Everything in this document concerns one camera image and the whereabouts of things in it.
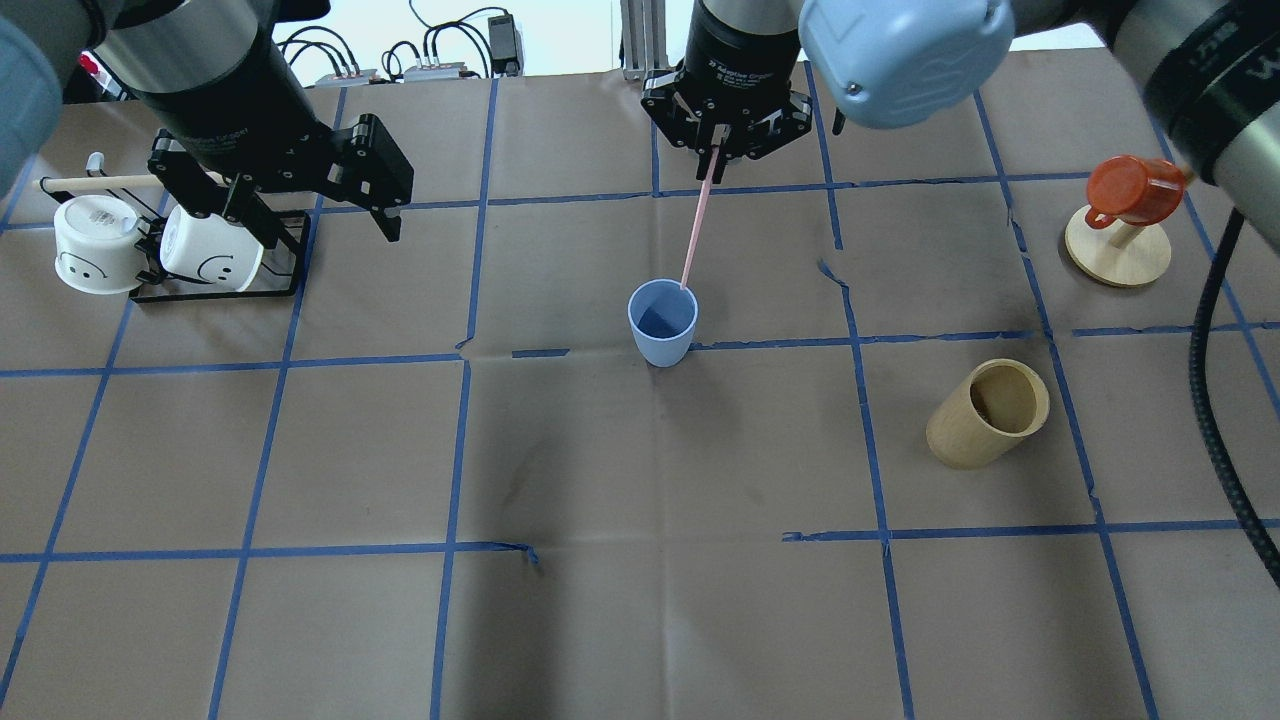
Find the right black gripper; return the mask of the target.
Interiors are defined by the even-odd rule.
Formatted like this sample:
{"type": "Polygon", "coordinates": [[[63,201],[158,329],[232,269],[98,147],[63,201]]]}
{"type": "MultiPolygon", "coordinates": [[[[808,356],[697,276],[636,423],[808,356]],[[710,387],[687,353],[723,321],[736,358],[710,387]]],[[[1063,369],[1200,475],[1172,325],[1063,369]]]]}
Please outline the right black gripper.
{"type": "Polygon", "coordinates": [[[696,181],[723,184],[735,163],[812,131],[812,99],[792,87],[800,50],[796,31],[695,29],[684,68],[645,82],[640,108],[672,147],[694,156],[696,181]]]}

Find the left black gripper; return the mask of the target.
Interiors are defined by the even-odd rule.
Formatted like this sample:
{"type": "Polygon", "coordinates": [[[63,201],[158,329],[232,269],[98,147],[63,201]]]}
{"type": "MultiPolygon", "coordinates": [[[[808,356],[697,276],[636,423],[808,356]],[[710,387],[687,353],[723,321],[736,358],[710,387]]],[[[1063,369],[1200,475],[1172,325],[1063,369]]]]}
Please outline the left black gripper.
{"type": "Polygon", "coordinates": [[[369,211],[384,238],[401,240],[413,167],[372,113],[344,129],[312,115],[256,115],[223,129],[177,122],[155,136],[148,170],[195,217],[218,215],[246,228],[264,249],[285,240],[266,193],[310,192],[369,211]]]}

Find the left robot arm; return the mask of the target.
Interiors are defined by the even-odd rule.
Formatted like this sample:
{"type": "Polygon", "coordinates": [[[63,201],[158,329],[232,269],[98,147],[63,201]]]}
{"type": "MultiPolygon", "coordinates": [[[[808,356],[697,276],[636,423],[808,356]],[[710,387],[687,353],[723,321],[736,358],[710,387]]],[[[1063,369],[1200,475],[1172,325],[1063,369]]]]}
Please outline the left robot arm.
{"type": "Polygon", "coordinates": [[[312,192],[370,213],[390,242],[413,168],[372,114],[323,123],[273,38],[278,1],[5,1],[3,187],[51,136],[81,54],[161,122],[148,169],[193,217],[289,242],[265,193],[312,192]]]}

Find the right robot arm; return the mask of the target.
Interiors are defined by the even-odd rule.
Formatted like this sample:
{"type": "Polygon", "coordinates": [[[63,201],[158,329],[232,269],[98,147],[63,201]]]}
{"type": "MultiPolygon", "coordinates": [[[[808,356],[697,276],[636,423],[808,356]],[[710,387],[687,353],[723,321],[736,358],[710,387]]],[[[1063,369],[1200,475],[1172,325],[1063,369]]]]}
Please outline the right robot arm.
{"type": "Polygon", "coordinates": [[[756,160],[809,133],[812,97],[791,65],[806,55],[831,100],[831,131],[918,126],[1002,79],[1015,38],[1082,23],[1103,41],[1085,64],[1103,95],[1076,83],[1018,97],[1020,118],[1053,113],[1100,124],[1111,100],[1160,133],[1190,173],[1234,204],[1190,329],[1190,401],[1219,483],[1252,550],[1277,575],[1277,544],[1254,510],[1210,402],[1210,314],[1247,223],[1277,242],[1277,4],[1275,1],[696,1],[687,47],[646,76],[641,109],[696,178],[756,160]]]}

